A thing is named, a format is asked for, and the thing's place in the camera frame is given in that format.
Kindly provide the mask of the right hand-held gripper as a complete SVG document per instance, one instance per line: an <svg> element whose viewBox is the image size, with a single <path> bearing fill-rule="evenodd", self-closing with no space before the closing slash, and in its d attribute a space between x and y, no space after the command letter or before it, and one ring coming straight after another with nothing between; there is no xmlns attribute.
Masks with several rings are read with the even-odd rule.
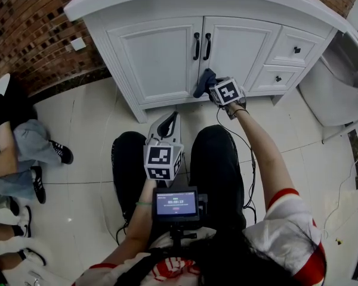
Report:
<svg viewBox="0 0 358 286"><path fill-rule="evenodd" d="M217 107L223 109L230 120L236 118L233 110L229 107L229 104L235 102L241 106L242 109L246 109L246 94L245 91L236 83L232 77L216 78L216 83L209 87L210 100L217 105Z"/></svg>

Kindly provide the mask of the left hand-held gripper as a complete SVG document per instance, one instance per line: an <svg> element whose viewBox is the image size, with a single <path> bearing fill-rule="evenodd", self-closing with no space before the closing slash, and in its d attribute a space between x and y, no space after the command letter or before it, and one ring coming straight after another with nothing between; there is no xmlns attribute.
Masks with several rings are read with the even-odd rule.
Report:
<svg viewBox="0 0 358 286"><path fill-rule="evenodd" d="M174 111L157 119L151 125L143 147L147 178L173 181L183 162L183 151L180 114Z"/></svg>

